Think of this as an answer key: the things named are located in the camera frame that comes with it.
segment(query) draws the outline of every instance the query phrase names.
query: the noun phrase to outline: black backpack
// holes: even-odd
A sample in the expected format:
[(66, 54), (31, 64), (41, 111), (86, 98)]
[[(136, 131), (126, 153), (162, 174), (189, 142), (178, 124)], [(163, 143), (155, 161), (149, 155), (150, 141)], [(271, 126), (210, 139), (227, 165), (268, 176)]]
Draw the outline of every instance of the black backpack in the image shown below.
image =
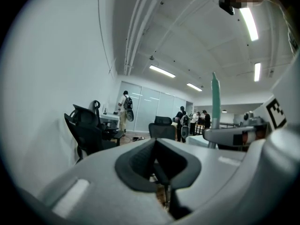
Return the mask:
[(188, 116), (185, 114), (180, 120), (181, 125), (187, 126), (188, 125)]
[(132, 99), (131, 97), (126, 97), (125, 103), (124, 103), (124, 108), (125, 110), (132, 110), (133, 105), (132, 105)]

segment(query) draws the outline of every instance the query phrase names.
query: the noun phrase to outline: glass partition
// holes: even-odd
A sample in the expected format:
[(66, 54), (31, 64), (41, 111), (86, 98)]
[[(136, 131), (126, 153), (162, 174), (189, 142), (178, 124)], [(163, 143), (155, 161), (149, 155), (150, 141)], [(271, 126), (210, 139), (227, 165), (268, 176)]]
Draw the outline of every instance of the glass partition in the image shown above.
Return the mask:
[(157, 116), (169, 117), (172, 119), (173, 104), (174, 104), (174, 96), (161, 92), (159, 103), (158, 103)]
[(120, 86), (120, 90), (119, 90), (117, 105), (118, 105), (118, 102), (120, 101), (120, 98), (123, 96), (123, 92), (125, 90), (128, 91), (128, 95), (132, 99), (132, 105), (133, 105), (132, 111), (134, 114), (134, 120), (132, 122), (129, 122), (129, 121), (126, 122), (126, 130), (134, 131), (135, 120), (136, 120), (136, 116), (137, 116), (137, 108), (138, 108), (139, 101), (140, 101), (142, 87), (131, 84), (131, 83), (127, 83), (127, 82), (122, 82), (121, 86)]
[(186, 109), (186, 101), (178, 97), (175, 97), (172, 118), (174, 118), (176, 114), (180, 111), (181, 106), (184, 106), (184, 109)]
[(148, 126), (154, 122), (158, 111), (159, 94), (152, 89), (142, 88), (135, 131), (149, 131)]

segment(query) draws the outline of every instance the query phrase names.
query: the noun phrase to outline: black office chair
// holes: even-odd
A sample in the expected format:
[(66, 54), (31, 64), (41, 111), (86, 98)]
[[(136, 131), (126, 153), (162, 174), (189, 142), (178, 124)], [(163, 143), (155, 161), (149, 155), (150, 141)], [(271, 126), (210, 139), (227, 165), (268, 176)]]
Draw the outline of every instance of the black office chair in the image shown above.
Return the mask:
[(65, 121), (72, 133), (73, 137), (78, 143), (77, 153), (79, 160), (83, 159), (82, 150), (89, 156), (92, 153), (114, 148), (116, 143), (102, 140), (102, 132), (99, 128), (86, 124), (84, 122), (73, 122), (73, 118), (65, 114)]
[(102, 130), (102, 132), (103, 132), (102, 135), (104, 137), (103, 139), (110, 140), (110, 139), (114, 138), (114, 136), (117, 135), (118, 133), (119, 133), (120, 137), (122, 137), (124, 132), (118, 131), (117, 127), (109, 127), (107, 124), (101, 123), (100, 113), (99, 113), (100, 106), (101, 106), (101, 104), (97, 100), (94, 100), (93, 112), (96, 113), (96, 115), (97, 115), (97, 120), (98, 120), (97, 127)]
[[(171, 118), (156, 116), (154, 123), (149, 124), (149, 133), (151, 138), (168, 138), (175, 140), (176, 128), (172, 126)], [(165, 187), (165, 199), (167, 204), (170, 201), (168, 192), (170, 181), (158, 161), (155, 161), (153, 165), (153, 172), (158, 182)]]
[(176, 129), (171, 124), (170, 118), (156, 116), (154, 123), (149, 124), (150, 137), (175, 140)]
[[(75, 110), (71, 112), (70, 117), (72, 118), (72, 122), (82, 122), (87, 125), (91, 125), (94, 127), (99, 128), (102, 131), (102, 139), (103, 140), (117, 140), (117, 146), (120, 145), (120, 139), (122, 135), (124, 134), (123, 131), (117, 131), (118, 128), (111, 128), (108, 127), (106, 124), (102, 124), (100, 117), (99, 117), (99, 110), (96, 110), (96, 113), (94, 113), (92, 110), (77, 106), (73, 104)], [(95, 106), (100, 107), (100, 103), (98, 101), (94, 101), (94, 108)]]

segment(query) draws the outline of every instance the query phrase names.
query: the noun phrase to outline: fluorescent light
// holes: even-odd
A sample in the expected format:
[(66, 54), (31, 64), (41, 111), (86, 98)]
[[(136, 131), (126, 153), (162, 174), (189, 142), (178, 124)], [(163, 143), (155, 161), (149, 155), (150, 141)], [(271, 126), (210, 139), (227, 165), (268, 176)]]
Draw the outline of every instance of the fluorescent light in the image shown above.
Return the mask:
[(187, 86), (190, 86), (191, 88), (196, 89), (196, 90), (199, 91), (199, 92), (202, 91), (200, 88), (198, 88), (198, 87), (196, 87), (196, 86), (194, 86), (194, 85), (192, 85), (192, 84), (190, 84), (190, 83), (188, 83)]
[(253, 19), (250, 9), (249, 8), (241, 8), (240, 12), (242, 13), (242, 15), (245, 19), (246, 25), (247, 25), (249, 33), (250, 33), (251, 41), (257, 40), (258, 34), (257, 34), (255, 22), (254, 22), (254, 19)]
[(261, 75), (261, 63), (256, 63), (255, 64), (255, 75), (254, 75), (254, 82), (259, 81), (259, 77)]
[(174, 77), (175, 77), (174, 74), (168, 73), (168, 72), (166, 72), (166, 71), (164, 71), (164, 70), (162, 70), (162, 69), (160, 69), (160, 68), (158, 68), (158, 67), (155, 67), (155, 66), (153, 66), (153, 65), (150, 66), (150, 69), (155, 70), (155, 71), (160, 72), (160, 73), (163, 73), (164, 75), (167, 75), (167, 76), (169, 76), (169, 77), (171, 77), (171, 78), (174, 78)]

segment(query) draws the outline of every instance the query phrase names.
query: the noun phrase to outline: desk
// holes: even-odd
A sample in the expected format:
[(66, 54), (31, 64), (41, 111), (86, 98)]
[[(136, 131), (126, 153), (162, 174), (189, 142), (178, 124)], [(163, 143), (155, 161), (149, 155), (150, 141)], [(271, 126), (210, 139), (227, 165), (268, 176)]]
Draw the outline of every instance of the desk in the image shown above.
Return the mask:
[(102, 121), (102, 122), (107, 122), (110, 123), (110, 121), (117, 121), (117, 127), (119, 128), (120, 125), (120, 116), (119, 115), (114, 115), (112, 113), (108, 113), (108, 114), (100, 114), (99, 115), (100, 118), (106, 120), (106, 121)]
[(202, 135), (187, 137), (187, 144), (199, 147), (208, 147), (209, 141), (206, 141)]

